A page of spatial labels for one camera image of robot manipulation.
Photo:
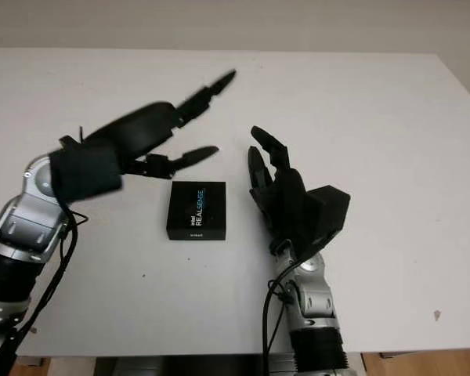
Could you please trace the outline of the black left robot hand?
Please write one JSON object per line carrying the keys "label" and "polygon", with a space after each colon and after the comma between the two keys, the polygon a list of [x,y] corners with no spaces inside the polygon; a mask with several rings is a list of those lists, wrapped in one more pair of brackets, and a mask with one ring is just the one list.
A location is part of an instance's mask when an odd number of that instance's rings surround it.
{"label": "black left robot hand", "polygon": [[171,160],[154,154],[153,149],[173,137],[175,128],[182,128],[200,117],[236,76],[230,70],[208,86],[204,86],[177,107],[169,102],[154,102],[112,121],[82,141],[84,146],[108,145],[116,153],[121,172],[157,179],[171,179],[184,168],[196,165],[219,151],[217,146],[203,146]]}

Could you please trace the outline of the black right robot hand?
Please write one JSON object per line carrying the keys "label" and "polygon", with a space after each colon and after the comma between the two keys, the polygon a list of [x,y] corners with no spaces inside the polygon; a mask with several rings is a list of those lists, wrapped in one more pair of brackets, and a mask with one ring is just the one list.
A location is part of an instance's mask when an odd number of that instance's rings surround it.
{"label": "black right robot hand", "polygon": [[291,167],[287,147],[266,130],[254,126],[252,137],[269,154],[276,169],[271,176],[259,149],[248,150],[250,194],[266,221],[274,244],[288,239],[298,258],[310,251],[315,236],[306,224],[306,188],[300,173]]}

